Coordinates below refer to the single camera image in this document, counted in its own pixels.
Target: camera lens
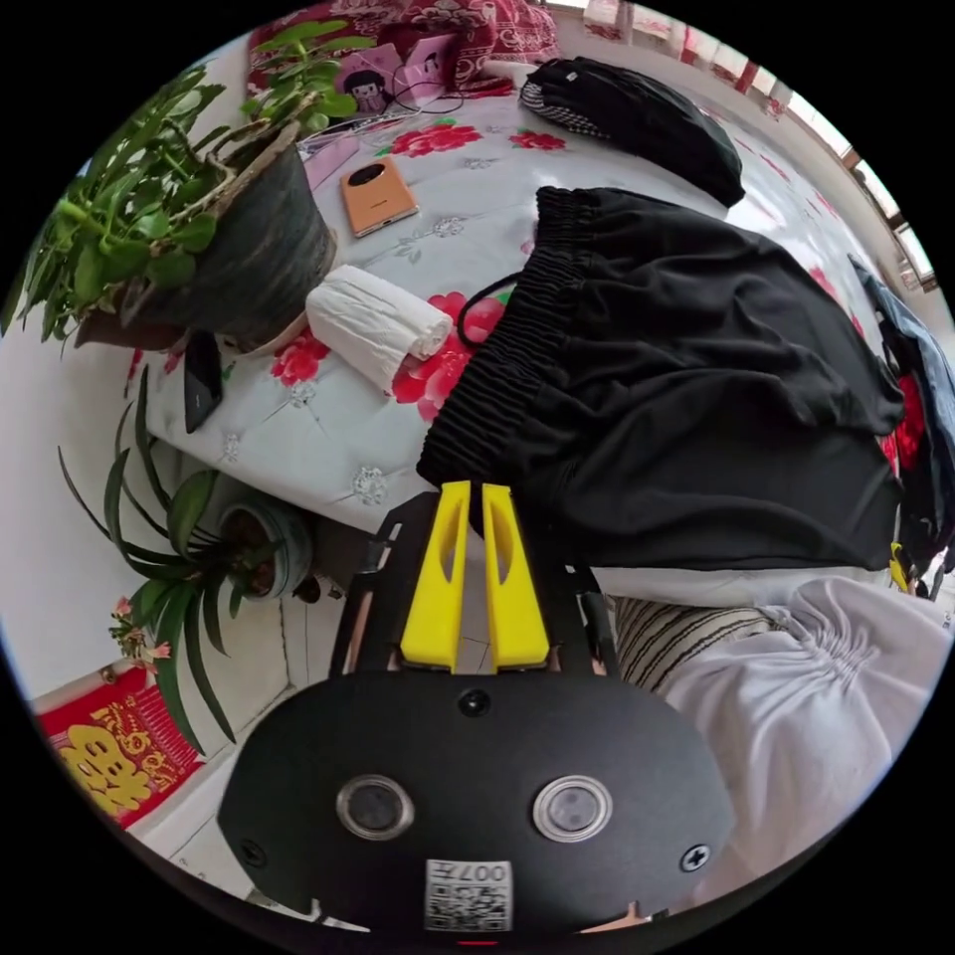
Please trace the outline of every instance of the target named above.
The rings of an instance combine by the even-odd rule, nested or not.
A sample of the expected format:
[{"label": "camera lens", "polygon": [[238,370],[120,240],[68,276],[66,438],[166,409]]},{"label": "camera lens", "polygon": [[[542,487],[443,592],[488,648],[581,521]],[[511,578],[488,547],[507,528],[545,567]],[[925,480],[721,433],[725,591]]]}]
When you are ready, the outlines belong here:
[{"label": "camera lens", "polygon": [[408,794],[386,776],[357,776],[345,783],[335,811],[345,829],[371,841],[394,839],[415,820]]},{"label": "camera lens", "polygon": [[356,169],[348,177],[348,185],[363,186],[371,182],[372,179],[377,179],[384,171],[385,167],[380,162],[373,162],[370,166],[362,166],[361,169]]},{"label": "camera lens", "polygon": [[596,836],[610,820],[613,802],[607,787],[589,776],[563,776],[534,800],[534,826],[555,843],[580,843]]}]

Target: white cloth roll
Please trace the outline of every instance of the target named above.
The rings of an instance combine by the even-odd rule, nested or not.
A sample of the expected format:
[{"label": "white cloth roll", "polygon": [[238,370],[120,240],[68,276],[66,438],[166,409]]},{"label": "white cloth roll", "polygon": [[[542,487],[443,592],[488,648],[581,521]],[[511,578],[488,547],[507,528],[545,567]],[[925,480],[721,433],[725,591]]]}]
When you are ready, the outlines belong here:
[{"label": "white cloth roll", "polygon": [[451,320],[426,301],[354,266],[339,266],[308,293],[312,334],[386,394],[410,355],[430,358]]}]

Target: smartphone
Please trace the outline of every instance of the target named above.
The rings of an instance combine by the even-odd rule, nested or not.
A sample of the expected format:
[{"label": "smartphone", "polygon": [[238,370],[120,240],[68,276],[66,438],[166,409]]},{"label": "smartphone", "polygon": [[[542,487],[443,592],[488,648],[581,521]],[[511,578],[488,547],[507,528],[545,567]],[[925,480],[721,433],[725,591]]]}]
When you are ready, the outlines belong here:
[{"label": "smartphone", "polygon": [[193,332],[183,355],[186,434],[201,428],[222,404],[222,360],[216,336]]},{"label": "smartphone", "polygon": [[418,203],[390,156],[342,176],[341,195],[356,239],[418,212]]}]

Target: orange smartphone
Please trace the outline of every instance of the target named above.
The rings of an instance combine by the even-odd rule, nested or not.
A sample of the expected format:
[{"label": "orange smartphone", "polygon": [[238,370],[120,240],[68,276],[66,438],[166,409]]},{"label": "orange smartphone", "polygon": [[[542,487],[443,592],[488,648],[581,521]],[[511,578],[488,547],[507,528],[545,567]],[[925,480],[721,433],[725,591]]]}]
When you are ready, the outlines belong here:
[{"label": "orange smartphone", "polygon": [[356,239],[418,212],[418,203],[390,156],[342,176],[341,196]]}]

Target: label sticker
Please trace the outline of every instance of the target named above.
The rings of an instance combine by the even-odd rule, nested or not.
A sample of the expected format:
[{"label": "label sticker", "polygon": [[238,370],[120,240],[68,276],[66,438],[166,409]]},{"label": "label sticker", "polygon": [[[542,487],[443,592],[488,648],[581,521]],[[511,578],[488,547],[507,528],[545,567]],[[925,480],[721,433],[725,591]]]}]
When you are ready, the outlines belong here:
[{"label": "label sticker", "polygon": [[428,859],[425,928],[435,932],[509,932],[510,862]]}]

